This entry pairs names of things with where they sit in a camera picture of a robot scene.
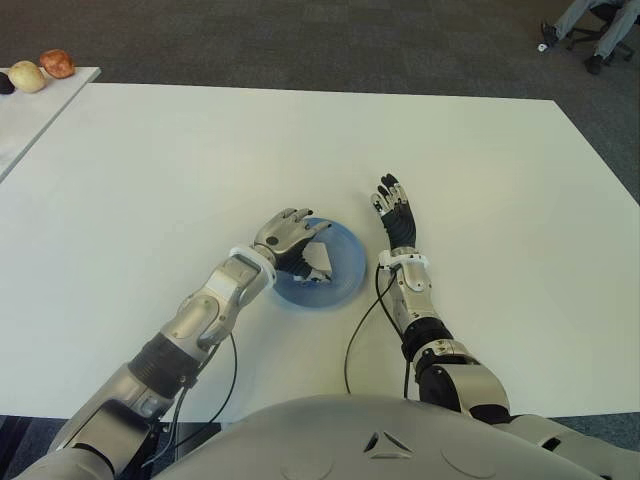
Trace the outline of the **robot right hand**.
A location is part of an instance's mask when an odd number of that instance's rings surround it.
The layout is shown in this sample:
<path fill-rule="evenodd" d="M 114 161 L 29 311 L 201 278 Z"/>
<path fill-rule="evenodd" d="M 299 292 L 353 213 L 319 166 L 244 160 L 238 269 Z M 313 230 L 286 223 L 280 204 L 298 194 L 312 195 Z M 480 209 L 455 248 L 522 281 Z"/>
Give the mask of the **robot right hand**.
<path fill-rule="evenodd" d="M 391 173 L 382 176 L 370 200 L 386 231 L 390 249 L 414 248 L 416 224 L 408 197 L 398 179 Z"/>

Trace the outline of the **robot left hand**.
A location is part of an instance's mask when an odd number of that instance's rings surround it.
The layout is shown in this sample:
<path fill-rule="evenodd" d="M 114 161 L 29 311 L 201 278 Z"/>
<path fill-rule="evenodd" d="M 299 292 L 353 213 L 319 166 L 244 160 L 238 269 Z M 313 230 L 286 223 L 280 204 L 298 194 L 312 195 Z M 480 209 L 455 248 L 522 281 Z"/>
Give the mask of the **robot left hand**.
<path fill-rule="evenodd" d="M 303 256 L 306 246 L 332 224 L 321 221 L 310 225 L 313 211 L 286 208 L 278 212 L 258 231 L 252 248 L 267 258 L 276 271 L 291 274 L 302 281 L 329 282 L 328 273 L 312 267 Z"/>

